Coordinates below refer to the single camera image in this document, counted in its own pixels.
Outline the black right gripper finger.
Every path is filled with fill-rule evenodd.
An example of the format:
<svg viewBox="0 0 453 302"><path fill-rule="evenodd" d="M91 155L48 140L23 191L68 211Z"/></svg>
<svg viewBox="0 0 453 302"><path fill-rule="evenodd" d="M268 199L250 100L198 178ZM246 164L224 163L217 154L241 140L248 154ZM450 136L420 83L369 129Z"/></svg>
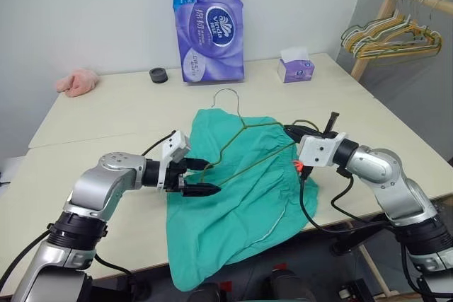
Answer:
<svg viewBox="0 0 453 302"><path fill-rule="evenodd" d="M326 137L336 137L337 136L337 132L335 132L333 130L334 128L334 125L336 123L336 120L338 119L339 117L339 113L338 112L332 112L331 113L331 116L326 124L326 127L325 127L325 136Z"/></svg>
<svg viewBox="0 0 453 302"><path fill-rule="evenodd" d="M302 133L298 127L295 127L294 125L285 125L284 131L294 142L301 141Z"/></svg>

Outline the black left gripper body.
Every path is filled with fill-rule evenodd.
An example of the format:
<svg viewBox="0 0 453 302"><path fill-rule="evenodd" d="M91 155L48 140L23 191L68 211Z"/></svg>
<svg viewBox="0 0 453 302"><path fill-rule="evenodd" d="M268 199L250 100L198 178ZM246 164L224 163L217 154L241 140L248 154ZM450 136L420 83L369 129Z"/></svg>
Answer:
<svg viewBox="0 0 453 302"><path fill-rule="evenodd" d="M183 158L179 162L171 161L166 168L164 190L166 192L182 192L186 181L184 174L187 172L187 160Z"/></svg>

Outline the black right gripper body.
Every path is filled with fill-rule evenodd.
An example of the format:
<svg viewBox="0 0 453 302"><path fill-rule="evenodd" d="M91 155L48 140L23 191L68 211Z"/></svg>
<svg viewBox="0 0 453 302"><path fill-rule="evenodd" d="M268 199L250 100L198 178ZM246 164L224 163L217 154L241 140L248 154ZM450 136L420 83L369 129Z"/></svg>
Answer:
<svg viewBox="0 0 453 302"><path fill-rule="evenodd" d="M333 139L337 136L337 133L334 131L329 131L329 132L320 132L315 129L312 129L308 126L304 125L296 125L295 126L295 132L297 135L300 137L304 136L314 136L314 137L321 137L324 139Z"/></svg>

